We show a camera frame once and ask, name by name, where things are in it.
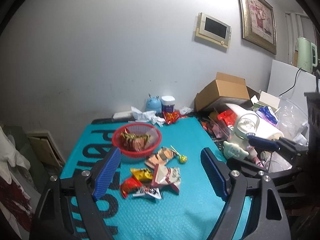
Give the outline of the small red snack packet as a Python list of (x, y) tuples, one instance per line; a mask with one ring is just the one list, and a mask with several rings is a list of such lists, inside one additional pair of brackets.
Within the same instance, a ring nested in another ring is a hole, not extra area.
[(138, 188), (142, 187), (143, 184), (137, 180), (135, 177), (130, 177), (124, 180), (120, 185), (121, 196), (126, 199), (130, 193), (136, 191)]

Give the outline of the yellow snack packet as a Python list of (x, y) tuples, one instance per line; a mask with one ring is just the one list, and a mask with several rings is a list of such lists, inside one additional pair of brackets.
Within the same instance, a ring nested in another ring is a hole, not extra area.
[(153, 179), (153, 172), (148, 168), (131, 168), (130, 172), (140, 182), (148, 182)]

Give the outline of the yellow lollipop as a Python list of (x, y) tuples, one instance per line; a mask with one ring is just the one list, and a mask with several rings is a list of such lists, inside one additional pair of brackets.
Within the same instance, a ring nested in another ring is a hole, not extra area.
[(188, 161), (187, 156), (178, 153), (178, 152), (176, 151), (176, 149), (175, 149), (172, 145), (171, 145), (170, 147), (171, 147), (172, 151), (174, 152), (174, 154), (175, 154), (176, 156), (178, 156), (178, 161), (179, 161), (181, 164), (185, 164), (185, 163)]

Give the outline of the seaweed roll snack bag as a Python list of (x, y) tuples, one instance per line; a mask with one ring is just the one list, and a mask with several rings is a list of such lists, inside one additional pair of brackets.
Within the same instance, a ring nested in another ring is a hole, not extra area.
[(145, 161), (145, 165), (154, 169), (157, 164), (166, 165), (176, 155), (176, 152), (167, 147), (161, 147), (157, 153), (152, 154)]

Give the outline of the white red triangular snack bag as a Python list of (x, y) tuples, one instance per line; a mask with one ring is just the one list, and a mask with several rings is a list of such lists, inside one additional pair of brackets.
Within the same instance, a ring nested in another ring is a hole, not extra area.
[(157, 164), (153, 172), (151, 187), (163, 188), (166, 186), (180, 194), (181, 173), (179, 167), (167, 167)]

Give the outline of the green striped snack bag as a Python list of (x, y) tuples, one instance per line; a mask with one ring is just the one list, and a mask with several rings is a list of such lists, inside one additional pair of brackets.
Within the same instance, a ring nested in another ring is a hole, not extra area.
[(122, 132), (120, 134), (123, 147), (127, 151), (141, 152), (146, 149), (151, 136), (149, 134), (134, 134)]

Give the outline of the red plastic basket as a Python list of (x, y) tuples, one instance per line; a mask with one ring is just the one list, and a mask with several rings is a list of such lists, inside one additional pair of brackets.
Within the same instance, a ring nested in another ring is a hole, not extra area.
[(118, 128), (112, 135), (112, 145), (128, 158), (142, 159), (153, 154), (160, 145), (162, 134), (147, 123), (130, 123)]

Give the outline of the red foil bag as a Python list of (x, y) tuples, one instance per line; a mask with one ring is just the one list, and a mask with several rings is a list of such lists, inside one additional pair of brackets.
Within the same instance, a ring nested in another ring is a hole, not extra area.
[(217, 119), (223, 121), (228, 128), (234, 127), (237, 117), (231, 109), (225, 110), (217, 115)]

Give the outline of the teal bubble mat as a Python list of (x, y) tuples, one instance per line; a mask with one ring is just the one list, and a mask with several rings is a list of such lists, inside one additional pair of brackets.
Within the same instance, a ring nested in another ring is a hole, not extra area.
[(121, 157), (97, 207), (114, 239), (206, 239), (224, 206), (201, 165), (209, 148), (223, 157), (195, 118), (160, 128), (149, 157)]

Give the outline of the blue deer-shaped humidifier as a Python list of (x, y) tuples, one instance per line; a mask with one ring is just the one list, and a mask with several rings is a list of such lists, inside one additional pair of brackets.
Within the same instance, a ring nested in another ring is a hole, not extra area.
[(159, 96), (149, 94), (149, 98), (146, 100), (145, 110), (155, 111), (156, 114), (160, 114), (162, 112), (162, 103)]

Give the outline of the crumpled clear wrapper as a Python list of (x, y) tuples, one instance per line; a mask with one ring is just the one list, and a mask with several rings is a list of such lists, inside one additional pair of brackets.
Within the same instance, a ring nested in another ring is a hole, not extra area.
[(192, 113), (194, 111), (194, 109), (184, 106), (184, 107), (181, 107), (178, 111), (179, 111), (180, 115), (187, 115), (187, 114)]

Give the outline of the red noodle snack packet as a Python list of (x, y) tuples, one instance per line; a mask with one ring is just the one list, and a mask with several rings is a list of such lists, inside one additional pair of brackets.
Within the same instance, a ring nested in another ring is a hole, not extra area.
[(174, 124), (181, 117), (178, 111), (174, 112), (163, 112), (163, 118), (167, 125)]

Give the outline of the green electric kettle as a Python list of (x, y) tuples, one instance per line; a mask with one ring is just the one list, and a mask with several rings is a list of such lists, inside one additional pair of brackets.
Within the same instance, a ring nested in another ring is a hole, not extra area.
[(317, 67), (318, 54), (317, 46), (307, 38), (298, 37), (295, 44), (293, 65), (310, 74)]

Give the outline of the framed flower picture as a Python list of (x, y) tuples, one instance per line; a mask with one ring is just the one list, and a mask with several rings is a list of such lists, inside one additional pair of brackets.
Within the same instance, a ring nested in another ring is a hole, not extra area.
[(276, 55), (277, 30), (273, 7), (265, 0), (239, 0), (242, 38)]

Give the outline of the wall intercom panel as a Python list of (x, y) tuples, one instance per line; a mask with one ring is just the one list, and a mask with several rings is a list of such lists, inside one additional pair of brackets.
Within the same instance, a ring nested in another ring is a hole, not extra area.
[(197, 17), (195, 36), (228, 49), (232, 29), (216, 18), (200, 12)]

